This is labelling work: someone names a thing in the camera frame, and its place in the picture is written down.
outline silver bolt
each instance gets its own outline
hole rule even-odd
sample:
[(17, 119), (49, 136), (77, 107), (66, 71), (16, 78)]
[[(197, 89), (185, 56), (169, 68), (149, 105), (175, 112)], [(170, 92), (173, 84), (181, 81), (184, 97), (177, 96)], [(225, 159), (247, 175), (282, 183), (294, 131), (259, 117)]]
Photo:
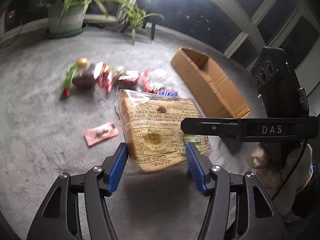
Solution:
[(102, 171), (102, 167), (101, 167), (101, 166), (95, 166), (95, 167), (93, 168), (93, 171), (94, 171), (94, 172), (100, 172), (100, 171)]
[(221, 170), (221, 168), (220, 168), (218, 165), (213, 165), (213, 166), (211, 167), (211, 169), (212, 169), (213, 171), (220, 171), (220, 170)]
[(68, 177), (68, 173), (66, 173), (66, 172), (63, 172), (63, 173), (61, 173), (61, 174), (59, 175), (59, 178), (60, 178), (60, 179), (65, 179), (66, 177)]
[(250, 178), (250, 179), (254, 178), (254, 173), (251, 172), (251, 171), (250, 171), (250, 172), (247, 172), (246, 175), (247, 175), (247, 177)]

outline green and white pot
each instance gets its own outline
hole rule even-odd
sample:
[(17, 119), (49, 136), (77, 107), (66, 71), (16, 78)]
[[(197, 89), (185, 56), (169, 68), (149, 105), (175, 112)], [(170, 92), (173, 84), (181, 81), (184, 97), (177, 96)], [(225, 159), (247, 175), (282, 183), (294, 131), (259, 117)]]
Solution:
[(63, 3), (57, 2), (54, 5), (47, 6), (48, 8), (48, 21), (49, 21), (49, 34), (59, 35), (74, 33), (81, 30), (84, 20), (84, 2), (73, 2), (70, 4), (65, 17), (61, 23), (61, 12)]

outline yellow round object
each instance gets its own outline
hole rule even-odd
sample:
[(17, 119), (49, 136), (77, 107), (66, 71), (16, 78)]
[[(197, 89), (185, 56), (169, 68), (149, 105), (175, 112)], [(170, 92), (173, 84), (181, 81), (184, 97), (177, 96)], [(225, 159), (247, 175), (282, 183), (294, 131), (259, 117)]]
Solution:
[(76, 61), (78, 68), (87, 68), (88, 60), (85, 57), (78, 58)]

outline pink snack packet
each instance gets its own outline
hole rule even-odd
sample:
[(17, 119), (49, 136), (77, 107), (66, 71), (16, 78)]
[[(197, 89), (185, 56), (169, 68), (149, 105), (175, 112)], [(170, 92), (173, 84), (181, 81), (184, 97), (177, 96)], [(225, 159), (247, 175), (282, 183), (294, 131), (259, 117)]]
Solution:
[(113, 122), (108, 122), (102, 126), (84, 131), (84, 137), (88, 143), (88, 146), (92, 146), (100, 141), (117, 136), (118, 134), (119, 131)]

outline brown open box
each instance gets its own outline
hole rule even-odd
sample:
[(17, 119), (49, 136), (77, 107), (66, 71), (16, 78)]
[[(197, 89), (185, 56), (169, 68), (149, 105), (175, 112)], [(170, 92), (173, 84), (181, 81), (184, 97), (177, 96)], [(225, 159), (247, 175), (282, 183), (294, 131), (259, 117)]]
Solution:
[(181, 47), (171, 60), (205, 115), (211, 118), (240, 118), (250, 108), (219, 65), (202, 52)]

